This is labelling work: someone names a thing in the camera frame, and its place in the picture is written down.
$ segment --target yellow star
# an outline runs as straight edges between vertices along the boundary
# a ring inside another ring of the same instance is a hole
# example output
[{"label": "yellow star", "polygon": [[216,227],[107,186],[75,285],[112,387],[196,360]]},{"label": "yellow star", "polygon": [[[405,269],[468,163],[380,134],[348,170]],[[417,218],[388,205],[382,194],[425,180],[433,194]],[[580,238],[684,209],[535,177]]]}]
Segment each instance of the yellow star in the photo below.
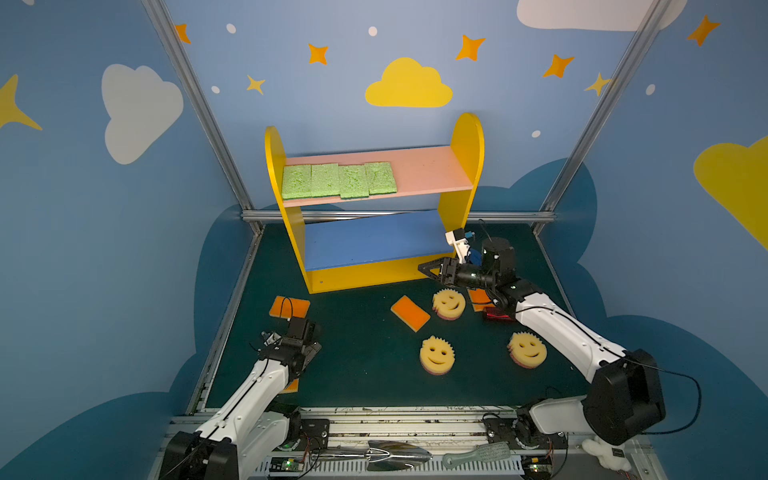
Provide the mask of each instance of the yellow star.
[{"label": "yellow star", "polygon": [[587,90],[594,90],[595,93],[598,94],[598,97],[601,93],[603,93],[603,87],[608,84],[608,82],[611,81],[611,79],[603,80],[603,76],[598,73],[598,79],[590,85],[589,87],[585,88],[584,91]]},{"label": "yellow star", "polygon": [[328,51],[328,47],[316,47],[315,45],[312,45],[310,43],[310,52],[312,53],[310,55],[310,63],[319,62],[323,65],[328,65],[326,63],[326,52]]},{"label": "yellow star", "polygon": [[549,75],[557,75],[558,77],[563,78],[565,67],[567,67],[573,59],[574,57],[560,58],[557,55],[553,55],[552,66],[544,73],[544,76],[548,77]]},{"label": "yellow star", "polygon": [[250,75],[248,75],[248,80],[250,80],[250,85],[248,85],[248,88],[246,88],[246,90],[258,90],[260,94],[264,95],[264,92],[261,91],[261,84],[264,83],[266,80],[255,81],[250,77]]},{"label": "yellow star", "polygon": [[462,50],[458,53],[456,60],[461,60],[462,58],[470,58],[473,61],[477,61],[478,48],[480,48],[480,45],[482,45],[482,42],[484,42],[485,39],[480,38],[478,40],[472,40],[466,35],[462,35],[462,37],[464,37],[464,44],[462,45]]},{"label": "yellow star", "polygon": [[0,128],[14,121],[37,130],[42,130],[40,125],[36,124],[34,120],[16,106],[16,85],[18,85],[18,75],[12,76],[0,88]]},{"label": "yellow star", "polygon": [[719,23],[710,22],[710,19],[705,15],[704,20],[699,24],[699,28],[697,28],[694,33],[690,34],[686,40],[695,40],[699,46],[704,45],[704,40],[707,39],[707,35],[719,26]]}]

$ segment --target metal scoop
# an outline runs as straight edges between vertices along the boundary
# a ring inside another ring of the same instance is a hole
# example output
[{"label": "metal scoop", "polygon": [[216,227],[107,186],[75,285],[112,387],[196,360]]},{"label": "metal scoop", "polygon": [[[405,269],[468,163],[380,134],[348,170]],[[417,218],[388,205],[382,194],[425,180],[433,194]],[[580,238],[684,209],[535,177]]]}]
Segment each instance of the metal scoop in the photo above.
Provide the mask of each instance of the metal scoop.
[{"label": "metal scoop", "polygon": [[369,472],[391,472],[407,470],[432,460],[432,454],[425,449],[403,442],[369,440],[367,449],[337,448],[326,449],[318,454],[320,460],[368,460]]}]

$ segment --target white plush toy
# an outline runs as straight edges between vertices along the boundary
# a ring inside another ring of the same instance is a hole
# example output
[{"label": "white plush toy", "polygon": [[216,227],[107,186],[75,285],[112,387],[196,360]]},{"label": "white plush toy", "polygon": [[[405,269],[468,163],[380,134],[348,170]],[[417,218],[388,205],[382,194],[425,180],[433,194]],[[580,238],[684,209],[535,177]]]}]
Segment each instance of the white plush toy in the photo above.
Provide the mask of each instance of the white plush toy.
[{"label": "white plush toy", "polygon": [[629,460],[624,457],[624,444],[611,445],[606,443],[600,437],[594,437],[593,439],[586,439],[581,443],[581,447],[589,455],[594,455],[600,460],[600,465],[603,468],[609,468],[610,470],[624,470],[629,472],[632,469]]}]

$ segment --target pink shelf board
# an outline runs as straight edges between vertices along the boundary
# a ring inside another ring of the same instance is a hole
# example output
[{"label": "pink shelf board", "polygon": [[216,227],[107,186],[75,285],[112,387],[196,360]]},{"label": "pink shelf board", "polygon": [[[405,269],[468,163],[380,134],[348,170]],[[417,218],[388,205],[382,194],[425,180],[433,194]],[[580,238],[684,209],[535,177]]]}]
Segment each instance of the pink shelf board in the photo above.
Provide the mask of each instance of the pink shelf board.
[{"label": "pink shelf board", "polygon": [[316,155],[287,159],[286,165],[362,165],[369,162],[389,162],[397,184],[396,194],[371,195],[342,200],[341,197],[298,198],[285,200],[286,207],[337,204],[356,200],[409,197],[471,190],[464,169],[450,147],[409,148],[407,150],[370,151],[354,154]]}]

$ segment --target robotic arm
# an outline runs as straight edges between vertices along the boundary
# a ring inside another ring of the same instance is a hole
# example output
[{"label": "robotic arm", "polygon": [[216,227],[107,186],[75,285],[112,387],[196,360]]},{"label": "robotic arm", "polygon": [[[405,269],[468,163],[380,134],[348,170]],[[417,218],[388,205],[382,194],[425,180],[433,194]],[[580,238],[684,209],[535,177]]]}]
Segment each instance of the robotic arm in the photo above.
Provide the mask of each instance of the robotic arm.
[{"label": "robotic arm", "polygon": [[[458,229],[446,238],[463,243],[465,234]],[[654,358],[641,349],[628,352],[587,328],[533,283],[519,278],[516,263],[509,242],[491,237],[483,240],[481,265],[466,263],[459,254],[423,263],[419,271],[446,286],[485,289],[494,306],[546,339],[591,384],[586,396],[547,399],[518,411],[519,442],[535,447],[541,434],[594,432],[620,445],[663,420],[666,411]]]},{"label": "robotic arm", "polygon": [[166,447],[162,480],[244,480],[264,457],[299,438],[298,408],[273,403],[320,350],[315,324],[289,319],[285,336],[273,334],[243,384],[195,433],[178,432]]}]

